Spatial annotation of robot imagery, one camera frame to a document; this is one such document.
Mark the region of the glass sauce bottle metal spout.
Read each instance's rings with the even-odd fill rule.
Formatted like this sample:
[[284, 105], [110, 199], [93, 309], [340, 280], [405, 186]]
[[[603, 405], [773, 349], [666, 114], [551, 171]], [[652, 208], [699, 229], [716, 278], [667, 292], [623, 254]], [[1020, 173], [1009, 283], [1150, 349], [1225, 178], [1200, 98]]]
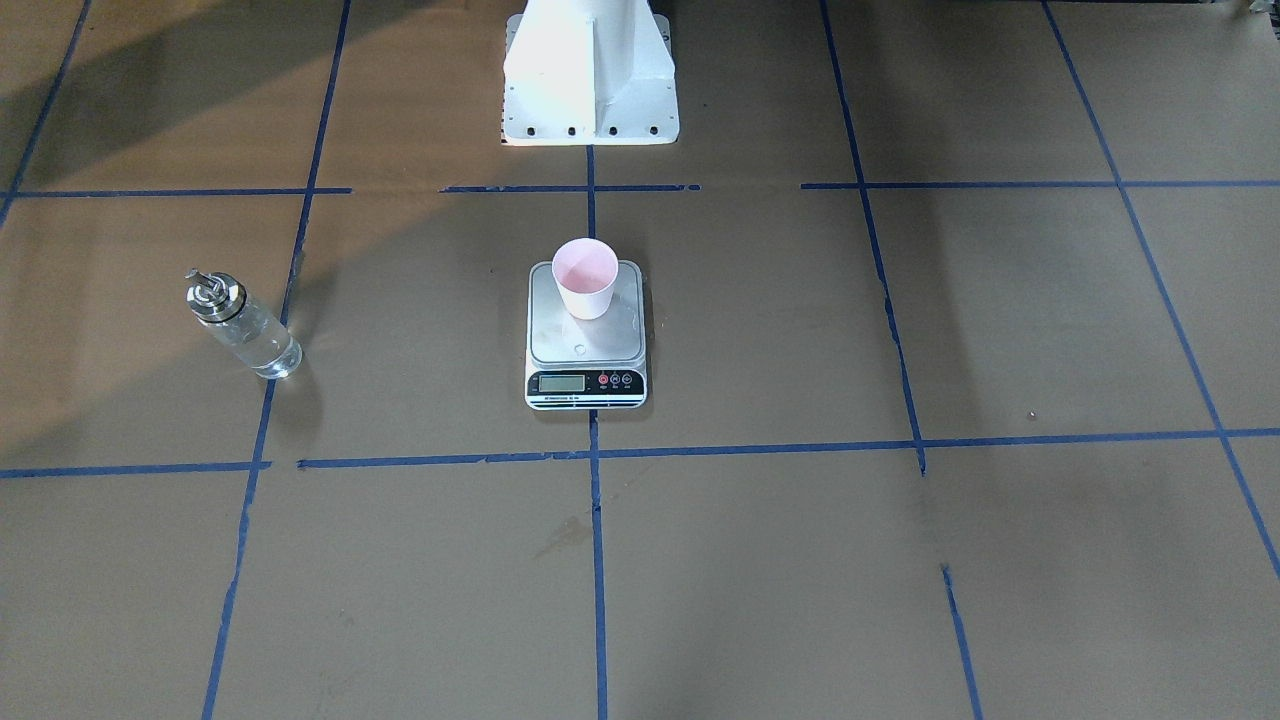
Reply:
[[298, 340], [237, 278], [192, 268], [186, 279], [186, 302], [197, 322], [255, 374], [276, 380], [300, 366]]

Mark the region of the silver digital kitchen scale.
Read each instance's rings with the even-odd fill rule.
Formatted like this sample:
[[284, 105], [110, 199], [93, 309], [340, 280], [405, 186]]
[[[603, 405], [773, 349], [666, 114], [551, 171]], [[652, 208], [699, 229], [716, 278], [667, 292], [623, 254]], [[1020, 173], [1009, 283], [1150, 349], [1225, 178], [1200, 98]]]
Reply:
[[534, 410], [630, 409], [649, 397], [644, 278], [623, 260], [596, 319], [564, 309], [552, 263], [529, 273], [525, 402]]

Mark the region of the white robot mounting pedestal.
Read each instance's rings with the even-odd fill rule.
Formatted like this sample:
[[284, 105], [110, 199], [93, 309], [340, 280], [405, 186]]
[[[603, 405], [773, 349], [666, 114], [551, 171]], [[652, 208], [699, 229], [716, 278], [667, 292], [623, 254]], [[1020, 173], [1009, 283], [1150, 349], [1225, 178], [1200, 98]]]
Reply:
[[500, 138], [509, 146], [675, 143], [669, 19], [648, 1], [529, 1], [506, 22]]

